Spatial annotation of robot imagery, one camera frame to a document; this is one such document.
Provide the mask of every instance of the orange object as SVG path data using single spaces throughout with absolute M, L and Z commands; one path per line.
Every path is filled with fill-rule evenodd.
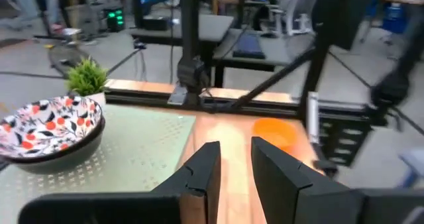
M 253 125 L 253 135 L 287 152 L 296 142 L 296 129 L 286 121 L 274 118 L 258 119 Z
M 46 123 L 46 129 L 52 131 L 56 128 L 56 124 L 53 121 L 49 121 Z

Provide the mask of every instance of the bowl rim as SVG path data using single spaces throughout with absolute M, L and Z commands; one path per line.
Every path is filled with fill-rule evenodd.
M 83 137 L 82 139 L 80 139 L 79 141 L 77 141 L 76 143 L 74 143 L 72 146 L 70 146 L 69 148 L 67 148 L 66 150 L 69 150 L 71 147 L 73 147 L 73 146 L 78 146 L 78 145 L 80 145 L 80 142 L 81 141 L 83 141 L 85 138 L 87 138 L 88 136 L 90 136 L 91 137 L 91 134 L 92 133 L 94 133 L 94 132 L 97 132 L 97 130 L 99 129 L 99 126 L 100 126 L 100 124 L 101 124 L 101 122 L 102 122 L 102 120 L 104 120 L 105 118 L 104 118 L 104 116 L 103 116 L 103 109 L 102 109 L 102 107 L 101 107 L 101 105 L 96 101 L 96 100 L 94 100 L 94 99 L 92 99 L 92 98 L 89 98 L 89 97 L 85 97 L 85 96 L 82 96 L 82 95 L 61 95 L 61 96 L 56 96 L 56 97 L 51 97 L 51 98 L 48 98 L 48 99 L 54 99 L 54 98 L 57 98 L 57 97 L 72 97 L 73 99 L 75 98 L 75 97 L 81 97 L 81 98 L 83 98 L 83 99 L 89 99 L 89 100 L 91 100 L 91 101 L 93 101 L 98 107 L 99 107 L 99 109 L 100 109 L 100 120 L 99 120 L 99 122 L 97 122 L 97 124 L 95 125 L 95 128 L 94 129 L 92 129 L 92 130 L 90 130 L 90 132 L 88 132 L 88 134 L 85 136 L 85 137 Z M 22 107 L 20 107 L 20 108 L 18 108 L 17 110 L 15 110 L 15 112 L 16 111 L 18 111 L 19 109 L 22 109 L 23 107 L 25 107 L 26 105 L 24 105 L 24 106 L 22 106 Z M 0 154 L 0 161 L 2 161 L 2 160 L 4 160 L 4 161 L 6 161 L 6 162 L 14 162 L 14 163 L 30 163 L 30 162 L 42 162 L 42 161 L 40 161 L 40 159 L 41 158 L 43 158 L 43 157 L 46 157 L 47 159 L 45 160 L 45 161 L 47 161 L 47 160 L 52 160 L 52 159 L 55 159 L 56 157 L 54 157 L 54 158 L 51 158 L 51 156 L 56 156 L 57 154 L 59 154 L 59 153 L 62 153 L 62 150 L 61 151 L 59 151 L 59 152 L 54 152 L 54 153 L 51 153 L 51 154 L 46 154 L 46 155 L 44 155 L 44 156 L 37 156 L 37 157 L 12 157 L 12 156 L 8 156 L 8 155 L 4 155 L 4 154 Z
M 84 147 L 86 144 L 89 143 L 87 141 L 87 138 L 94 139 L 95 135 L 97 133 L 101 134 L 103 132 L 103 130 L 105 128 L 105 122 L 106 121 L 105 121 L 105 118 L 103 116 L 103 110 L 102 110 L 100 104 L 96 100 L 91 99 L 89 97 L 82 96 L 82 95 L 62 95 L 62 96 L 59 96 L 59 97 L 65 97 L 65 96 L 67 96 L 67 97 L 81 97 L 81 98 L 89 99 L 89 100 L 94 101 L 94 103 L 99 106 L 99 108 L 100 108 L 100 120 L 99 120 L 99 122 L 97 122 L 95 128 L 90 130 L 90 132 L 88 132 L 88 134 L 85 137 L 83 137 L 82 139 L 80 139 L 79 141 L 74 143 L 73 145 L 69 146 L 65 150 L 60 150 L 59 152 L 54 152 L 54 153 L 51 153 L 51 154 L 46 154 L 44 156 L 37 156 L 37 157 L 12 157 L 12 156 L 0 154 L 0 161 L 4 160 L 5 162 L 15 163 L 15 164 L 30 164 L 30 163 L 35 163 L 35 162 L 45 162 L 45 161 L 53 160 L 55 158 L 63 157 L 67 154 L 70 154 L 71 152 L 76 151 L 76 150 L 80 149 L 81 147 Z
M 100 121 L 98 123 L 99 125 L 96 126 L 94 129 L 92 129 L 85 137 L 83 137 L 81 140 L 73 144 L 72 146 L 69 146 L 69 148 L 65 150 L 61 150 L 59 152 L 54 152 L 52 154 L 47 154 L 44 156 L 37 156 L 37 157 L 10 157 L 10 156 L 4 156 L 0 154 L 0 157 L 5 161 L 9 162 L 11 164 L 33 164 L 38 162 L 46 162 L 49 160 L 53 160 L 56 158 L 63 157 L 67 154 L 73 153 L 82 147 L 88 145 L 97 135 L 102 135 L 103 130 L 106 126 L 106 120 L 103 116 L 100 117 Z

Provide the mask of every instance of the green cutting mat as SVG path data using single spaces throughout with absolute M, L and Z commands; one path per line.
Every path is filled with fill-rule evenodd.
M 9 166 L 0 172 L 0 223 L 15 224 L 21 207 L 43 194 L 148 192 L 171 176 L 195 117 L 106 105 L 96 153 L 74 170 L 35 175 Z

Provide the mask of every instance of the office chair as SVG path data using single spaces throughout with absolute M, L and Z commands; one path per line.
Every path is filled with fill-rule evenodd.
M 280 23 L 281 18 L 286 24 L 286 31 L 289 36 L 296 34 L 305 34 L 313 32 L 311 23 L 311 14 L 313 6 L 317 0 L 278 0 L 279 9 L 273 9 L 276 14 L 276 22 Z M 294 27 L 294 22 L 298 22 L 299 26 Z

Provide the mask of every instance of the floor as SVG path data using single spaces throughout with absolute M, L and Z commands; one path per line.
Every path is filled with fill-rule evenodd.
M 8 37 L 30 38 L 30 35 L 40 32 L 40 23 L 34 22 L 32 28 L 23 32 L 0 30 L 0 39 Z M 368 83 L 373 84 L 386 72 L 390 71 L 394 62 L 387 59 L 388 49 L 380 40 L 387 34 L 374 29 L 364 44 L 356 43 L 350 52 L 332 48 L 332 51 Z M 295 56 L 306 47 L 310 37 L 292 38 L 285 48 Z M 84 46 L 104 68 L 108 69 L 129 54 L 133 48 L 130 36 L 125 32 L 110 34 L 102 38 L 96 46 Z M 174 77 L 176 81 L 175 64 L 181 57 L 182 49 L 174 48 Z M 170 47 L 149 44 L 144 51 L 147 80 L 150 82 L 170 82 Z M 57 75 L 49 68 L 46 49 L 42 44 L 26 42 L 0 50 L 0 72 L 27 72 L 42 75 Z M 141 80 L 141 57 L 135 56 L 113 72 L 110 78 Z M 282 80 L 270 91 L 286 92 L 297 97 L 305 77 L 307 66 L 296 70 Z M 252 89 L 264 81 L 270 72 L 257 72 L 240 69 L 227 69 L 225 87 L 237 89 Z M 424 64 L 418 65 L 412 77 L 413 89 L 409 99 L 401 106 L 401 110 L 424 127 Z M 28 78 L 0 75 L 0 101 L 8 107 L 20 107 L 25 103 L 54 97 L 66 93 L 64 80 Z M 364 103 L 368 100 L 368 89 L 362 85 L 347 69 L 334 58 L 328 56 L 324 74 L 319 84 L 321 99 Z M 352 168 L 341 168 L 338 180 L 350 187 L 392 188 L 396 186 L 406 173 L 406 166 L 398 158 L 398 154 L 409 148 L 423 145 L 424 138 L 411 126 L 405 124 L 402 133 L 395 131 L 394 126 L 376 129 L 370 135 L 368 142 L 358 156 Z

